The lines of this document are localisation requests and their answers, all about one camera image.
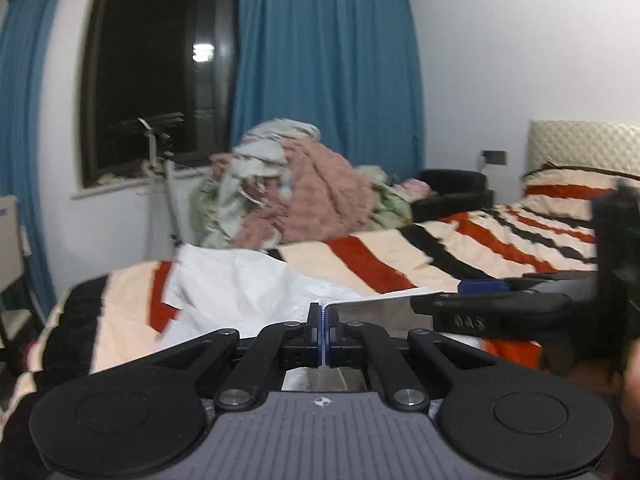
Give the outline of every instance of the logo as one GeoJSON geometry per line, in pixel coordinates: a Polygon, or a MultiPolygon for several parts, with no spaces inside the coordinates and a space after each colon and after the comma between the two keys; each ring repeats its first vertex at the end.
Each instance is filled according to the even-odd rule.
{"type": "Polygon", "coordinates": [[[471,319],[469,316],[460,316],[459,314],[454,314],[453,323],[458,328],[469,328],[471,330],[479,330],[482,332],[486,328],[484,324],[484,319],[480,316],[476,316],[475,319],[471,319]]]}
{"type": "Polygon", "coordinates": [[[319,406],[320,408],[324,408],[325,406],[328,406],[331,403],[332,403],[332,400],[325,396],[318,397],[317,399],[314,400],[314,404],[316,406],[319,406]]]}

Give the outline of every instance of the bed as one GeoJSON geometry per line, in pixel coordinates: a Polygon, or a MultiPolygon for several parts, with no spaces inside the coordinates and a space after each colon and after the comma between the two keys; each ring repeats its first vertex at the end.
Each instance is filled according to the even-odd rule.
{"type": "MultiPolygon", "coordinates": [[[[519,203],[400,229],[365,232],[270,251],[302,274],[364,296],[426,286],[452,292],[460,280],[550,270],[593,270],[589,199],[617,178],[640,187],[640,128],[584,121],[532,121],[519,203]]],[[[28,355],[4,414],[0,478],[40,478],[31,442],[32,406],[51,387],[152,353],[175,309],[162,302],[169,262],[145,262],[73,288],[28,355]]],[[[523,348],[489,350],[522,359],[523,348]]]]}

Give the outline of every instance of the ribbed gray grip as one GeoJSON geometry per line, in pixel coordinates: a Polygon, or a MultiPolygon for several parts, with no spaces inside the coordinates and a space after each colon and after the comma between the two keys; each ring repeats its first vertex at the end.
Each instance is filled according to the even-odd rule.
{"type": "Polygon", "coordinates": [[[488,480],[431,420],[376,393],[273,392],[220,416],[199,448],[149,480],[488,480]]]}

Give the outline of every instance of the dark window glass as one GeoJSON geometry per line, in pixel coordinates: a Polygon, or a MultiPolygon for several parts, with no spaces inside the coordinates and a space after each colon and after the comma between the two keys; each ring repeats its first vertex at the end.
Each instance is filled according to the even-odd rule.
{"type": "Polygon", "coordinates": [[[84,184],[143,176],[163,128],[179,164],[229,149],[238,0],[96,0],[82,78],[84,184]]]}

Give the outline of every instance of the blue part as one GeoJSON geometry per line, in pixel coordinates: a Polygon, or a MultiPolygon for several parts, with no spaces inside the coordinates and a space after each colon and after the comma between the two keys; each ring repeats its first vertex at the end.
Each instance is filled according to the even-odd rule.
{"type": "Polygon", "coordinates": [[[29,282],[45,316],[56,304],[38,180],[38,118],[58,0],[9,0],[0,27],[0,196],[15,195],[29,235],[29,282]]]}
{"type": "Polygon", "coordinates": [[[256,124],[294,119],[317,126],[354,166],[420,173],[424,104],[409,0],[239,0],[238,18],[232,146],[256,124]]]}
{"type": "Polygon", "coordinates": [[[499,294],[510,289],[503,280],[468,280],[458,284],[458,294],[499,294]]]}
{"type": "Polygon", "coordinates": [[[320,361],[321,365],[324,364],[326,359],[326,345],[324,341],[326,333],[326,330],[324,328],[325,319],[326,317],[324,316],[324,306],[320,306],[320,325],[318,326],[318,361],[320,361]]]}

